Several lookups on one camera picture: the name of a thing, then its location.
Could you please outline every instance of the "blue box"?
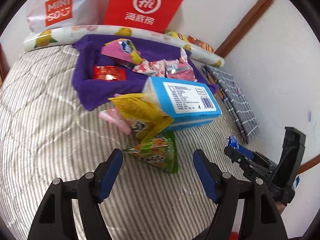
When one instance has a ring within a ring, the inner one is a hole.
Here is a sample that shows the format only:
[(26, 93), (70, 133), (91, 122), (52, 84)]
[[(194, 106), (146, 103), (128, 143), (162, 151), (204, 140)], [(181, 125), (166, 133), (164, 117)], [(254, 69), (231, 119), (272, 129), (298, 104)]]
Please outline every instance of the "blue box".
[(209, 124), (221, 115), (221, 109), (206, 84), (149, 77), (142, 93), (174, 119), (167, 130)]

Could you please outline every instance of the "barcode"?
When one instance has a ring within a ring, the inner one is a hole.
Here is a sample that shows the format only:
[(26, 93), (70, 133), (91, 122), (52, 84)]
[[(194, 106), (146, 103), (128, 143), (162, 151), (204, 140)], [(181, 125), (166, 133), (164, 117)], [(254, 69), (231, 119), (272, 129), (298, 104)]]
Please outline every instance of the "barcode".
[(204, 108), (213, 108), (213, 105), (209, 98), (201, 98)]

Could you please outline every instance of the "white circle logo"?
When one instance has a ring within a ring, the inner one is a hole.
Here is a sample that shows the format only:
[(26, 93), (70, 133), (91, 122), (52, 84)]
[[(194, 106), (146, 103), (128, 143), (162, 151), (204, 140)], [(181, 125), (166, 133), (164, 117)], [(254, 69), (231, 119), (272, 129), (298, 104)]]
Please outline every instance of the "white circle logo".
[(138, 12), (150, 14), (160, 8), (161, 0), (133, 0), (132, 5)]

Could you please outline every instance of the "white wall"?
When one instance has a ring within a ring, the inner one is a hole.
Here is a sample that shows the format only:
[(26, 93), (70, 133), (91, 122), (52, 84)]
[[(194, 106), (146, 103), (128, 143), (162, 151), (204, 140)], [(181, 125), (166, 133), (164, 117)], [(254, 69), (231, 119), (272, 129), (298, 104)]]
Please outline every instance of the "white wall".
[[(215, 49), (238, 25), (257, 0), (184, 0), (169, 27), (210, 43)], [(102, 21), (108, 0), (99, 0)], [(23, 51), (23, 40), (30, 34), (23, 6), (0, 37), (9, 67)]]
[[(318, 155), (320, 43), (292, 3), (276, 0), (225, 60), (260, 123), (251, 145), (278, 162), (284, 127), (294, 126), (307, 135), (303, 162)], [(319, 175), (320, 164), (300, 175), (282, 214), (289, 238), (302, 236), (320, 207)]]

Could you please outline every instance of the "metal screw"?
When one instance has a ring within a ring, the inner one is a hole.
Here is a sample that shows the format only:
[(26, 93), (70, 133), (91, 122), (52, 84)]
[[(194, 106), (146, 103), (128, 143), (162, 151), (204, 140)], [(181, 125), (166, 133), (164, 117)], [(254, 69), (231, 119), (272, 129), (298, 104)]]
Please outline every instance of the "metal screw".
[(93, 176), (94, 176), (93, 172), (88, 172), (88, 173), (85, 175), (85, 178), (86, 178), (86, 179), (91, 179), (91, 178), (93, 178)]
[(222, 173), (222, 177), (224, 177), (225, 179), (230, 179), (231, 174), (229, 172), (224, 172), (224, 173)]
[(256, 183), (259, 184), (259, 185), (262, 185), (263, 184), (263, 180), (260, 179), (260, 178), (257, 178), (256, 179)]
[(52, 181), (52, 183), (53, 183), (54, 185), (57, 185), (57, 184), (60, 183), (60, 181), (61, 181), (61, 179), (55, 178), (55, 179)]

